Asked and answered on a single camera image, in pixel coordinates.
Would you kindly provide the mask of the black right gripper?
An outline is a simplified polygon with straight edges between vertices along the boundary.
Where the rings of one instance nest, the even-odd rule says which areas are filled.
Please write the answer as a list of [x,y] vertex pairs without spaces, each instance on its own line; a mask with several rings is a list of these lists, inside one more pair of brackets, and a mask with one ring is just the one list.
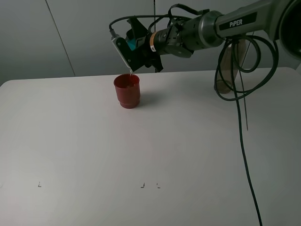
[[153,33],[148,33],[147,28],[138,19],[128,19],[136,38],[135,69],[153,67],[156,72],[163,70],[162,55],[174,55],[189,58],[194,53],[182,41],[181,32],[175,26]]

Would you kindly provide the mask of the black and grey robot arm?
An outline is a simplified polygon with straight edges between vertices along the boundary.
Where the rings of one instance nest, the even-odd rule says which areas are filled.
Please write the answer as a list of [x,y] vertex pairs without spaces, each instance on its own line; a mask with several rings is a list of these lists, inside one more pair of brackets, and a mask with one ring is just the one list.
[[[181,19],[172,14],[180,8],[193,15]],[[301,2],[299,0],[259,0],[250,5],[222,14],[216,10],[194,10],[183,4],[174,4],[164,15],[169,19],[166,29],[151,32],[136,16],[128,22],[134,46],[122,51],[127,66],[136,71],[142,66],[163,69],[161,55],[189,58],[197,50],[215,48],[226,39],[239,39],[249,32],[265,31],[271,41],[279,40],[286,51],[301,57]]]

